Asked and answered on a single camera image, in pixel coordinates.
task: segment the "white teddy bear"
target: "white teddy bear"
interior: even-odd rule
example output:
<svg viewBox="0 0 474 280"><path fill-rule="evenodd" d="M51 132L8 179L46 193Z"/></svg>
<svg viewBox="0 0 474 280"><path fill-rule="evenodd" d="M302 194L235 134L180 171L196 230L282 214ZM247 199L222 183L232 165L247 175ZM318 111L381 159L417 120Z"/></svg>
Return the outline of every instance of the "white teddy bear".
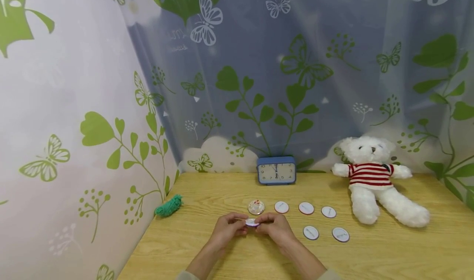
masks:
<svg viewBox="0 0 474 280"><path fill-rule="evenodd" d="M430 213L393 187L389 177L412 177L408 167L384 164L395 145L384 139L362 136L344 139L339 147L352 164L335 164L336 176L349 177L352 192L352 212L363 224L374 224L380 215L378 200L400 223L409 227L424 227Z"/></svg>

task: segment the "striped sweater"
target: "striped sweater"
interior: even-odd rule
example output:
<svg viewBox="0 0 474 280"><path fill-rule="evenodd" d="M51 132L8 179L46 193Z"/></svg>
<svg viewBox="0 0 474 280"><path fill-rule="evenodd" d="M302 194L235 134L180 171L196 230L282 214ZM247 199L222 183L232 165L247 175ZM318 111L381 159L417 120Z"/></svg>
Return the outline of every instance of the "striped sweater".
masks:
<svg viewBox="0 0 474 280"><path fill-rule="evenodd" d="M393 174L393 165L378 163L349 164L349 189L361 186L371 190L384 190L393 187L388 179Z"/></svg>

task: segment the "table surface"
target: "table surface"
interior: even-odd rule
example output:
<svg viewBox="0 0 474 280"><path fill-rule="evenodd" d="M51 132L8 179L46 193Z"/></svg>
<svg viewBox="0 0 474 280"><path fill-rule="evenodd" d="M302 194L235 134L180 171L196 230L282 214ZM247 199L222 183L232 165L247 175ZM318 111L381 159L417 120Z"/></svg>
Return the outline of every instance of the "table surface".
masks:
<svg viewBox="0 0 474 280"><path fill-rule="evenodd" d="M474 279L474 212L429 175L392 181L430 210L427 227L405 227L383 208L374 225L358 223L351 212L349 181L332 174L298 174L294 185L262 186L255 174L184 173L168 196L181 194L183 206L171 217L151 222L119 280L174 279L206 243L216 219L231 211L247 213L253 199L265 203L265 212L274 212L275 202L286 201L286 217L298 239L345 280ZM303 201L314 205L312 215L298 211ZM323 206L332 206L337 216L324 217ZM303 236L308 225L319 230L317 240ZM334 227L345 228L349 242L337 242L331 235ZM299 276L268 237L250 231L231 243L209 279Z"/></svg>

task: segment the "blue alarm clock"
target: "blue alarm clock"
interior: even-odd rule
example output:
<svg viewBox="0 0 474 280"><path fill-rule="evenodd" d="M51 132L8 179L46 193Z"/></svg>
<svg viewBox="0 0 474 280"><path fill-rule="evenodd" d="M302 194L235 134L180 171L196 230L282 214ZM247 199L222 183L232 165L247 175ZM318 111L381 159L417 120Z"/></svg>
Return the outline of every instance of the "blue alarm clock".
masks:
<svg viewBox="0 0 474 280"><path fill-rule="evenodd" d="M266 157L257 160L258 182L282 185L296 182L296 162L291 156Z"/></svg>

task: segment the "circular token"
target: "circular token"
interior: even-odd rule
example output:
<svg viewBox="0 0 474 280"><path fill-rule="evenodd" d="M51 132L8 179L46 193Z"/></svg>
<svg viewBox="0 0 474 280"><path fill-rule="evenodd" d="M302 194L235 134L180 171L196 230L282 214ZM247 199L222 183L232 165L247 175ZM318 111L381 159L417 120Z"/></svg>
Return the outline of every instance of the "circular token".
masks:
<svg viewBox="0 0 474 280"><path fill-rule="evenodd" d="M321 208L321 213L327 218L336 217L336 211L331 206L324 206L323 208Z"/></svg>
<svg viewBox="0 0 474 280"><path fill-rule="evenodd" d="M256 227L256 226L259 225L259 224L256 224L256 223L255 223L255 218L247 218L247 219L245 220L245 224L246 224L247 226L249 226L249 227Z"/></svg>
<svg viewBox="0 0 474 280"><path fill-rule="evenodd" d="M275 211L278 213L286 213L290 210L290 206L286 202L278 201L275 203Z"/></svg>
<svg viewBox="0 0 474 280"><path fill-rule="evenodd" d="M299 210L301 211L302 214L312 214L314 212L314 206L309 204L308 202L302 202L298 206Z"/></svg>
<svg viewBox="0 0 474 280"><path fill-rule="evenodd" d="M303 229L303 235L309 240L316 240L319 237L319 232L313 226L306 226Z"/></svg>
<svg viewBox="0 0 474 280"><path fill-rule="evenodd" d="M264 202L260 200L253 200L252 202L249 203L249 206L247 207L249 212L253 215L259 215L262 214L265 210L265 205Z"/></svg>
<svg viewBox="0 0 474 280"><path fill-rule="evenodd" d="M334 236L334 239L338 240L339 242L349 241L349 233L347 233L347 231L342 227L335 227L332 231L332 235Z"/></svg>

